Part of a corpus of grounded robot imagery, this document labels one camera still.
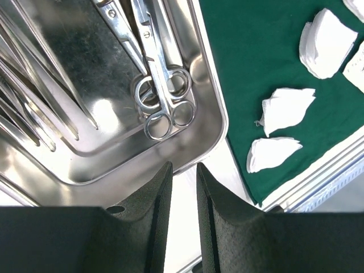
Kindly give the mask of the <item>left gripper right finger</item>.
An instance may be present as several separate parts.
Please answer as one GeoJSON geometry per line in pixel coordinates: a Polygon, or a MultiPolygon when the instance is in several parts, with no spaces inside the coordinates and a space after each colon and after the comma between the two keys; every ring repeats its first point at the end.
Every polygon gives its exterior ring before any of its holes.
{"type": "Polygon", "coordinates": [[[203,272],[362,272],[363,213],[264,212],[197,165],[203,272]]]}

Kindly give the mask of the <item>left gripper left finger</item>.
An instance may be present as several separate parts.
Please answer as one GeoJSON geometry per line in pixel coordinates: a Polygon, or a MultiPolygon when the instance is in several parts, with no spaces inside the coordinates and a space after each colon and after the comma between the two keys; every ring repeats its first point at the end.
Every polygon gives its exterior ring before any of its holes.
{"type": "Polygon", "coordinates": [[[2,272],[163,272],[173,166],[100,207],[1,208],[2,272]]]}

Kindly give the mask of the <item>steel tweezers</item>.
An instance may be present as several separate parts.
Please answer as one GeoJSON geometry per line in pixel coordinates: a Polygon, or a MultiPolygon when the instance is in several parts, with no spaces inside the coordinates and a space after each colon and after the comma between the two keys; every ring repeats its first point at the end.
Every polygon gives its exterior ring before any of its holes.
{"type": "Polygon", "coordinates": [[[35,130],[36,135],[39,137],[40,142],[43,143],[50,151],[56,151],[56,143],[46,133],[41,124],[42,116],[40,109],[34,104],[33,100],[25,92],[25,85],[22,84],[19,77],[16,75],[16,69],[11,66],[9,58],[1,54],[1,83],[7,83],[9,87],[19,97],[25,113],[25,119],[31,124],[35,130]]]}
{"type": "Polygon", "coordinates": [[[68,75],[58,63],[58,60],[52,55],[51,49],[46,45],[45,41],[39,36],[36,27],[29,20],[24,9],[18,1],[1,1],[5,7],[2,9],[2,17],[9,25],[17,40],[22,45],[31,64],[37,70],[39,76],[43,70],[46,75],[52,78],[63,90],[73,99],[79,106],[81,111],[87,117],[88,121],[95,129],[98,129],[97,122],[89,112],[74,84],[68,75]]]}
{"type": "Polygon", "coordinates": [[[32,82],[42,97],[47,101],[55,115],[59,118],[62,124],[67,128],[67,130],[71,133],[72,137],[75,140],[79,140],[78,129],[71,121],[71,119],[67,116],[64,109],[61,105],[56,101],[56,98],[53,96],[51,91],[48,89],[46,84],[40,78],[37,70],[31,64],[30,57],[27,56],[25,50],[22,48],[22,45],[15,37],[14,33],[9,28],[9,25],[5,22],[5,19],[1,17],[1,31],[5,36],[5,42],[9,43],[9,47],[12,53],[15,55],[16,60],[20,64],[20,66],[26,72],[29,81],[32,82]]]}
{"type": "Polygon", "coordinates": [[[7,83],[1,83],[1,115],[5,116],[36,146],[40,146],[40,139],[31,124],[25,119],[24,107],[7,83]]]}

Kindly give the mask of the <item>clear sterile packet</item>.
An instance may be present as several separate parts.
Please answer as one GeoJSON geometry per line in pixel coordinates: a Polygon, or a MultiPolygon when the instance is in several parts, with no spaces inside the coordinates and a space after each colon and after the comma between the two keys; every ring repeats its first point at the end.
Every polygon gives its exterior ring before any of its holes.
{"type": "Polygon", "coordinates": [[[354,54],[351,60],[347,63],[343,75],[349,80],[355,87],[357,87],[362,93],[364,93],[364,47],[363,42],[358,48],[358,51],[354,54]]]}

